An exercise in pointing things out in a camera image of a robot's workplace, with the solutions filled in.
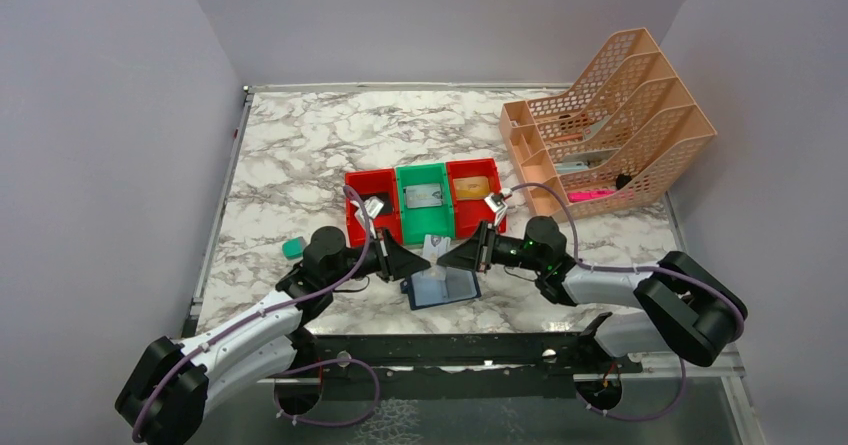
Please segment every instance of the metal frame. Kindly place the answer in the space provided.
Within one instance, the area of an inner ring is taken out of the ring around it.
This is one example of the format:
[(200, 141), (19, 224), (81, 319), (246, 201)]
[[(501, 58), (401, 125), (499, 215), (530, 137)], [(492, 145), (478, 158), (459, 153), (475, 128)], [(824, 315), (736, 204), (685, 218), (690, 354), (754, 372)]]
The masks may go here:
[(212, 260), (215, 258), (215, 249), (218, 245), (218, 234), (221, 232), (221, 222), (224, 219), (224, 212), (227, 210), (227, 196), (230, 194), (230, 188), (233, 185), (233, 177), (236, 173), (236, 164), (238, 163), (239, 153), (241, 153), (241, 144), (244, 140), (244, 130), (247, 127), (247, 120), (250, 118), (250, 110), (253, 106), (253, 92), (250, 87), (244, 87), (244, 104), (242, 105), (241, 117), (235, 129), (235, 138), (233, 146), (230, 149), (230, 161), (227, 164), (227, 172), (224, 175), (224, 184), (221, 187), (221, 194), (218, 196), (218, 202), (215, 206), (215, 215), (212, 219), (212, 228), (209, 231), (209, 240), (206, 242), (206, 248), (203, 252), (203, 263), (200, 266), (200, 276), (197, 279), (197, 284), (194, 287), (194, 294), (191, 298), (191, 304), (188, 307), (188, 314), (183, 323), (181, 335), (183, 337), (193, 336), (197, 331), (197, 320), (200, 318), (200, 308), (203, 306), (203, 293), (206, 289), (206, 281), (209, 279), (209, 271), (212, 268)]
[[(573, 398), (576, 373), (601, 374), (613, 363), (591, 335), (579, 332), (316, 335), (314, 351), (316, 359), (354, 356), (368, 363), (380, 378), (381, 396), (403, 400)], [(627, 359), (617, 363), (622, 373), (642, 370)], [(317, 393), (319, 386), (309, 375), (274, 380), (280, 390), (296, 394), (309, 393), (305, 385)], [(374, 395), (372, 378), (361, 367), (327, 366), (322, 380), (323, 400)]]

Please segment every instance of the gray wall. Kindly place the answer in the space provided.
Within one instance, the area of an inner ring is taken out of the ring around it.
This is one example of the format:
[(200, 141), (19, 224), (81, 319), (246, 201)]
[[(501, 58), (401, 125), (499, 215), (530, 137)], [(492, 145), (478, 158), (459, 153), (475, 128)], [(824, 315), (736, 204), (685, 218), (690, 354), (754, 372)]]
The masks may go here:
[(683, 0), (198, 0), (252, 85), (568, 82), (615, 31)]
[(4, 444), (130, 442), (113, 403), (185, 317), (240, 86), (195, 0), (0, 0)]
[(718, 129), (673, 190), (691, 252), (751, 309), (769, 443), (844, 443), (848, 0), (687, 0), (662, 46)]

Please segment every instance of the plastic mesh organizer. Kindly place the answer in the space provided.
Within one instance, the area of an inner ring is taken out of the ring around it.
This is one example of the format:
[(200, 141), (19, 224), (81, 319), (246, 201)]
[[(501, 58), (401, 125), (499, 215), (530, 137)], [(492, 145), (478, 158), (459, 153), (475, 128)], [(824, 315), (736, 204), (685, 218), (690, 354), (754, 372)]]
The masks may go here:
[[(545, 183), (566, 199), (574, 191), (614, 191), (571, 204), (575, 217), (657, 201), (716, 135), (644, 29), (610, 37), (566, 92), (505, 104), (500, 131), (521, 182)], [(608, 158), (557, 173), (556, 164), (593, 154)], [(621, 174), (631, 181), (616, 190)], [(544, 190), (524, 192), (535, 214), (566, 219)]]

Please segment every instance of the white marble table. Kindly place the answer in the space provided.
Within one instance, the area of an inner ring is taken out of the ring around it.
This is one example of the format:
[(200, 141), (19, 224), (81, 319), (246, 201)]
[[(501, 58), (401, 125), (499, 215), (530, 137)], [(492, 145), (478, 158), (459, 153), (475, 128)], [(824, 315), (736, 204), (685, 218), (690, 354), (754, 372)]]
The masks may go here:
[[(198, 331), (263, 297), (294, 262), (283, 241), (345, 229), (344, 172), (493, 157), (501, 182), (517, 179), (498, 132), (501, 104), (550, 91), (260, 93), (254, 98), (206, 284)], [(521, 194), (507, 233), (530, 218)], [(661, 258), (675, 240), (661, 204), (578, 220), (581, 257), (628, 265)], [(343, 287), (358, 286), (358, 283)], [(500, 267), (480, 276), (480, 299), (411, 311), (397, 283), (337, 294), (313, 333), (469, 333), (580, 330), (599, 312), (543, 299)]]

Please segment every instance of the purple cable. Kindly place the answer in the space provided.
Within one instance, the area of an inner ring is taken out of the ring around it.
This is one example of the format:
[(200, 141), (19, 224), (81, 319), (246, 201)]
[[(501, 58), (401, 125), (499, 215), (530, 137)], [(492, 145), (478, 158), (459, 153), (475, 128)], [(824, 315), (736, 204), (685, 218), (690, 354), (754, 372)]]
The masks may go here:
[(686, 382), (686, 365), (683, 362), (683, 359), (680, 359), (680, 388), (677, 389), (677, 395), (675, 395), (674, 400), (668, 404), (667, 407), (660, 410), (659, 412), (652, 413), (650, 415), (645, 415), (644, 417), (631, 417), (629, 415), (619, 415), (617, 413), (607, 412), (604, 414), (603, 410), (593, 407), (589, 405), (589, 402), (583, 398), (579, 393), (577, 394), (577, 398), (580, 399), (583, 403), (588, 405), (588, 409), (597, 413), (598, 415), (603, 415), (606, 418), (612, 418), (613, 420), (620, 420), (622, 422), (649, 422), (651, 420), (656, 420), (658, 418), (662, 418), (669, 413), (671, 413), (678, 405), (680, 405), (680, 400), (683, 398), (683, 395), (686, 394), (686, 389), (689, 387), (688, 382)]
[(286, 370), (283, 373), (278, 373), (277, 376), (281, 375), (294, 375), (300, 372), (305, 372), (307, 370), (312, 370), (313, 368), (323, 367), (324, 365), (333, 365), (335, 363), (353, 363), (359, 365), (364, 368), (365, 371), (371, 375), (371, 379), (374, 380), (374, 400), (371, 402), (371, 405), (368, 407), (368, 410), (365, 411), (362, 415), (350, 419), (345, 420), (344, 422), (323, 422), (321, 420), (312, 420), (309, 418), (301, 418), (300, 415), (289, 415), (283, 410), (283, 407), (280, 405), (280, 402), (277, 400), (277, 396), (274, 395), (274, 405), (277, 406), (277, 410), (279, 411), (279, 416), (286, 417), (291, 419), (295, 424), (306, 423), (308, 425), (318, 425), (319, 427), (330, 427), (330, 428), (342, 428), (349, 427), (351, 425), (356, 425), (357, 423), (363, 422), (371, 417), (374, 412), (377, 410), (377, 405), (380, 403), (380, 378), (377, 377), (377, 372), (371, 368), (370, 365), (363, 362), (362, 360), (357, 360), (355, 358), (334, 358), (332, 360), (323, 360), (321, 362), (316, 362), (311, 365), (306, 365), (305, 367), (295, 368), (294, 370)]
[[(592, 266), (592, 265), (587, 265), (587, 264), (583, 263), (582, 261), (580, 261), (577, 257), (577, 253), (578, 253), (578, 250), (577, 250), (577, 226), (574, 224), (574, 217), (571, 215), (571, 212), (568, 210), (568, 205), (565, 203), (565, 200), (563, 200), (562, 197), (557, 195), (557, 193), (554, 191), (554, 189), (552, 189), (551, 187), (549, 187), (549, 186), (547, 186), (543, 183), (527, 182), (527, 183), (522, 183), (522, 184), (519, 184), (515, 187), (512, 187), (512, 189), (513, 190), (521, 190), (522, 188), (527, 188), (527, 187), (539, 187), (541, 189), (544, 189), (548, 193), (550, 193), (556, 199), (557, 202), (559, 202), (559, 206), (562, 207), (562, 211), (565, 212), (565, 216), (568, 218), (568, 224), (571, 225), (571, 236), (573, 238), (572, 241), (574, 242), (574, 261), (577, 263), (578, 267), (580, 267), (584, 270), (597, 270), (599, 272), (631, 273), (631, 272), (634, 271), (634, 267), (613, 267), (613, 266), (608, 266), (608, 265)], [(742, 316), (742, 312), (740, 312), (739, 308), (737, 308), (736, 305), (733, 302), (731, 302), (727, 297), (725, 297), (724, 295), (715, 291), (714, 289), (712, 289), (706, 283), (704, 283), (704, 282), (702, 282), (698, 279), (683, 275), (682, 273), (677, 273), (674, 270), (668, 270), (666, 268), (652, 266), (652, 265), (635, 267), (635, 271), (637, 271), (637, 272), (662, 273), (662, 274), (677, 278), (679, 280), (683, 280), (683, 281), (690, 283), (690, 284), (698, 287), (699, 289), (703, 290), (704, 292), (709, 294), (711, 297), (713, 297), (716, 300), (720, 301), (721, 303), (725, 304), (727, 306), (727, 308), (730, 309), (730, 312), (733, 314), (733, 318), (736, 321), (736, 335), (733, 337), (733, 340), (736, 340), (740, 336), (742, 336), (742, 332), (745, 330), (745, 317)], [(664, 417), (665, 415), (671, 413), (675, 408), (677, 408), (677, 406), (680, 404), (680, 400), (683, 398), (683, 395), (686, 393), (686, 389), (687, 389), (686, 364), (685, 364), (685, 362), (683, 361), (682, 358), (680, 359), (680, 377), (682, 379), (682, 383), (680, 384), (680, 388), (677, 390), (677, 396), (675, 396), (674, 400), (663, 410), (661, 410), (657, 413), (653, 413), (651, 415), (646, 415), (644, 417), (628, 417), (628, 416), (625, 416), (625, 415), (616, 415), (616, 414), (613, 414), (613, 413), (607, 413), (606, 416), (609, 417), (609, 418), (612, 418), (614, 420), (621, 420), (621, 421), (625, 421), (625, 422), (645, 422), (645, 421), (656, 420), (657, 418)], [(592, 410), (595, 413), (600, 413), (601, 415), (603, 415), (602, 410), (598, 410), (597, 408), (592, 407), (592, 406), (590, 406), (589, 409)]]
[[(345, 196), (348, 199), (353, 200), (356, 203), (358, 203), (359, 208), (361, 210), (365, 210), (365, 203), (362, 201), (362, 197), (360, 197), (359, 194), (356, 193), (356, 190), (354, 190), (353, 188), (351, 188), (347, 185), (345, 185), (343, 187), (343, 189), (344, 189), (344, 192), (345, 192)], [(371, 229), (371, 217), (369, 217), (367, 213), (363, 213), (362, 216), (363, 216), (363, 219), (365, 220), (365, 230), (370, 230)], [(359, 259), (353, 265), (353, 268), (351, 268), (350, 271), (347, 272), (347, 274), (345, 274), (345, 276), (343, 276), (336, 283), (330, 285), (327, 288), (323, 288), (321, 290), (318, 290), (317, 292), (312, 292), (312, 293), (310, 293), (308, 295), (304, 295), (300, 298), (295, 298), (295, 299), (289, 300), (287, 302), (278, 303), (277, 305), (270, 306), (270, 307), (265, 309), (265, 313), (275, 312), (275, 311), (280, 310), (282, 308), (286, 308), (290, 305), (295, 305), (297, 303), (305, 302), (307, 300), (312, 300), (315, 297), (320, 297), (321, 295), (326, 295), (328, 293), (331, 293), (333, 290), (338, 288), (339, 285), (350, 280), (350, 278), (353, 277), (353, 274), (356, 273), (357, 270), (359, 270), (359, 267), (361, 267), (362, 264), (365, 262), (365, 255), (367, 255), (368, 247), (370, 247), (370, 246), (371, 246), (371, 234), (366, 232), (365, 233), (365, 245), (362, 247), (362, 253), (359, 254)], [(258, 311), (253, 312), (252, 314), (247, 315), (246, 317), (242, 318), (238, 322), (230, 325), (229, 327), (227, 327), (226, 329), (221, 331), (221, 333), (219, 333), (218, 335), (211, 337), (209, 340), (207, 340), (206, 343), (209, 346), (215, 345), (216, 343), (220, 342), (221, 340), (223, 340), (224, 338), (229, 336), (234, 331), (238, 330), (239, 328), (241, 328), (244, 325), (252, 322), (253, 320), (256, 320), (257, 318), (259, 318), (261, 316), (262, 315)], [(133, 432), (132, 432), (133, 442), (142, 443), (144, 441), (144, 439), (141, 437), (141, 429), (144, 426), (144, 421), (147, 418), (147, 414), (150, 412), (150, 407), (153, 406), (153, 403), (156, 401), (156, 399), (162, 393), (162, 390), (164, 390), (165, 384), (168, 383), (169, 381), (171, 381), (171, 379), (174, 378), (174, 375), (176, 375), (179, 372), (179, 370), (185, 364), (190, 362), (191, 359), (193, 359), (194, 357), (198, 356), (202, 351), (203, 351), (202, 348), (197, 347), (194, 350), (192, 350), (191, 352), (187, 353), (182, 359), (180, 359), (179, 362), (177, 362), (176, 365), (174, 365), (173, 368), (171, 368), (168, 371), (168, 373), (165, 374), (164, 377), (162, 377), (162, 380), (159, 381), (159, 383), (153, 389), (153, 392), (150, 393), (150, 397), (147, 398), (147, 401), (144, 403), (144, 406), (141, 407), (141, 411), (138, 412), (138, 417), (136, 417), (135, 424), (133, 424)]]

